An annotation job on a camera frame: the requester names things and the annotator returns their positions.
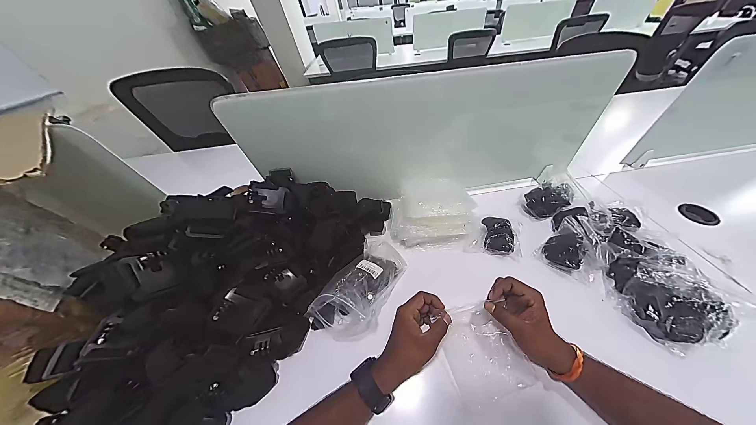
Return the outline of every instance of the white wall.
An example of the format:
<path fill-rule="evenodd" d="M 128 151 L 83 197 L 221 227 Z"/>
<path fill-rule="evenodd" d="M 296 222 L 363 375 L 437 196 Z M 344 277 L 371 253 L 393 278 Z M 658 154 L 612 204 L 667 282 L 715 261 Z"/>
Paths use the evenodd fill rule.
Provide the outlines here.
<path fill-rule="evenodd" d="M 0 42 L 64 91 L 59 112 L 120 157 L 170 149 L 110 95 L 112 79 L 161 67 L 219 70 L 195 41 L 178 0 L 3 3 Z"/>

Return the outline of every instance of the black office chair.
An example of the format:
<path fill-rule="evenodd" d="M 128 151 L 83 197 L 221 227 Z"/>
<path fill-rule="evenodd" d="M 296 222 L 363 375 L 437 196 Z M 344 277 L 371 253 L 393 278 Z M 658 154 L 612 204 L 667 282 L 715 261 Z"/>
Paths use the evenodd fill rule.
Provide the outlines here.
<path fill-rule="evenodd" d="M 609 14 L 590 14 L 562 20 L 556 25 L 550 50 L 556 51 L 563 42 L 574 37 L 600 32 L 607 20 L 609 20 Z"/>
<path fill-rule="evenodd" d="M 635 72 L 642 82 L 653 82 L 665 74 L 665 67 L 690 33 L 717 9 L 717 2 L 698 2 L 670 9 L 651 37 Z"/>
<path fill-rule="evenodd" d="M 728 26 L 717 34 L 708 47 L 699 48 L 701 40 L 689 37 L 667 63 L 665 74 L 671 70 L 680 82 L 687 82 L 725 43 L 749 34 L 756 34 L 756 20 L 745 20 Z"/>
<path fill-rule="evenodd" d="M 115 79 L 110 92 L 172 150 L 234 144 L 210 109 L 234 93 L 222 75 L 202 68 L 169 68 Z"/>
<path fill-rule="evenodd" d="M 376 71 L 378 47 L 373 37 L 349 37 L 318 43 L 318 51 L 334 79 L 345 81 Z"/>
<path fill-rule="evenodd" d="M 593 3 L 595 3 L 596 0 L 577 0 L 575 2 L 575 7 L 572 8 L 572 14 L 570 17 L 578 17 L 590 14 L 590 9 L 593 8 Z"/>
<path fill-rule="evenodd" d="M 447 62 L 474 62 L 485 59 L 494 44 L 496 30 L 493 28 L 470 29 L 449 36 Z"/>
<path fill-rule="evenodd" d="M 493 28 L 497 34 L 501 34 L 501 26 L 504 24 L 504 11 L 493 9 L 485 12 L 483 28 Z"/>
<path fill-rule="evenodd" d="M 402 3 L 400 5 L 391 5 L 391 12 L 394 14 L 394 28 L 404 28 L 407 26 L 407 8 L 410 5 Z"/>
<path fill-rule="evenodd" d="M 356 77 L 352 77 L 349 79 L 349 81 L 358 81 L 361 79 L 375 79 L 375 78 L 383 78 L 387 76 L 408 76 L 412 74 L 420 74 L 424 73 L 426 71 L 421 70 L 406 70 L 406 69 L 395 69 L 395 70 L 383 70 L 383 71 L 376 71 L 374 73 L 367 73 L 367 74 L 361 74 Z"/>
<path fill-rule="evenodd" d="M 746 8 L 746 6 L 756 6 L 756 0 L 725 0 L 719 7 L 719 16 L 736 17 L 744 12 L 745 14 L 748 14 L 749 8 Z"/>

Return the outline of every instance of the black smartwatch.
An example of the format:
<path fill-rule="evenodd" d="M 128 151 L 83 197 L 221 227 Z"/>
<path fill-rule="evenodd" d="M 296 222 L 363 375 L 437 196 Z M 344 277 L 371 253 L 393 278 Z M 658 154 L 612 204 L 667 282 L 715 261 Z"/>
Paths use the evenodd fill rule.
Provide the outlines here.
<path fill-rule="evenodd" d="M 365 405 L 374 413 L 381 414 L 394 401 L 391 394 L 383 394 L 378 388 L 370 369 L 376 361 L 375 357 L 368 357 L 349 375 L 357 386 L 357 391 Z"/>

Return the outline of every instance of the person's right hand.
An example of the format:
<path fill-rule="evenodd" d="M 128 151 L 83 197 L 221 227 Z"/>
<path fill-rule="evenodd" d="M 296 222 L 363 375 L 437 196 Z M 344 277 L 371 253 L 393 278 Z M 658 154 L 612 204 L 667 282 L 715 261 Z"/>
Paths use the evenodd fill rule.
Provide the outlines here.
<path fill-rule="evenodd" d="M 555 374 L 572 369 L 575 351 L 551 327 L 540 292 L 515 278 L 498 278 L 484 307 L 535 364 Z"/>

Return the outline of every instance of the sticker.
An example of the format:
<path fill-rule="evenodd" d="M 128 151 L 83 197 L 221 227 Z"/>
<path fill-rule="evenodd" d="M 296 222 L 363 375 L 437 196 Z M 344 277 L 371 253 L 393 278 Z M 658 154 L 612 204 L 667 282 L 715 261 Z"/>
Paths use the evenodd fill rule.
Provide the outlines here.
<path fill-rule="evenodd" d="M 373 279 L 377 279 L 378 276 L 383 273 L 383 268 L 381 266 L 373 262 L 369 262 L 366 259 L 360 261 L 359 264 L 357 264 L 357 268 L 361 268 L 370 273 L 370 276 L 373 276 Z"/>

